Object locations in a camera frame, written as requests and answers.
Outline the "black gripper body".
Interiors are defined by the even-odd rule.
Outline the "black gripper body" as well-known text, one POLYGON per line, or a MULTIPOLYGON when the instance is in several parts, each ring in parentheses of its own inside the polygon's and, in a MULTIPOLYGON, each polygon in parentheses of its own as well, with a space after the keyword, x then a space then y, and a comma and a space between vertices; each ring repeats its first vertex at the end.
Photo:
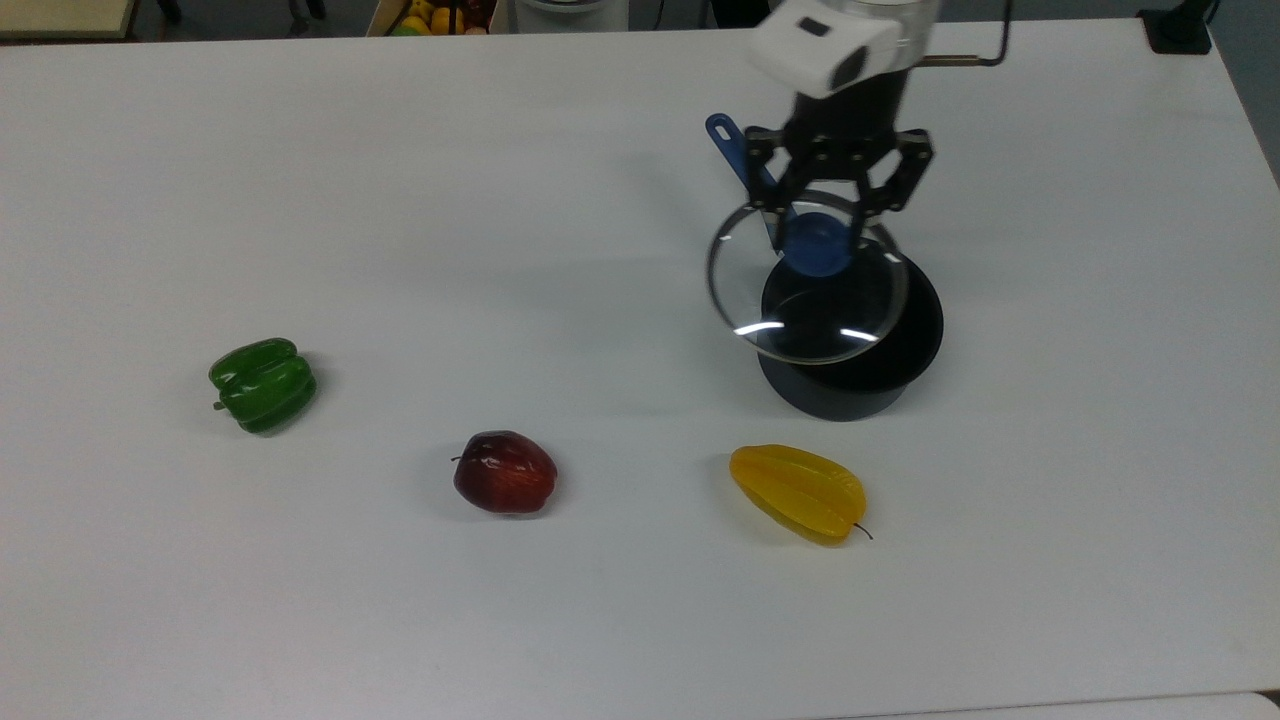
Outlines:
POLYGON ((850 158, 858 150, 869 165, 899 149, 895 123, 910 70, 874 76, 823 97, 795 96, 785 124, 790 163, 786 184, 850 181, 850 158))

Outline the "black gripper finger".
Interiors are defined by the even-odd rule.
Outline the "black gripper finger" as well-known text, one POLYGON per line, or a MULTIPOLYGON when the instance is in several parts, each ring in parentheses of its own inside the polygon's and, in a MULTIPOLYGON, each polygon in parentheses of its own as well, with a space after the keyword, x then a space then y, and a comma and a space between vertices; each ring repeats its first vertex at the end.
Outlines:
POLYGON ((785 150, 780 129, 748 126, 744 131, 748 168, 748 199, 764 223, 773 252, 799 252, 803 232, 799 229, 795 188, 786 167, 774 169, 785 150))
POLYGON ((849 140, 849 179, 856 190, 850 242, 860 242, 863 231, 884 211, 902 210, 919 186, 934 156, 927 129, 896 131, 892 127, 856 127, 849 140), (870 170, 891 152, 899 164, 883 184, 874 186, 870 170))

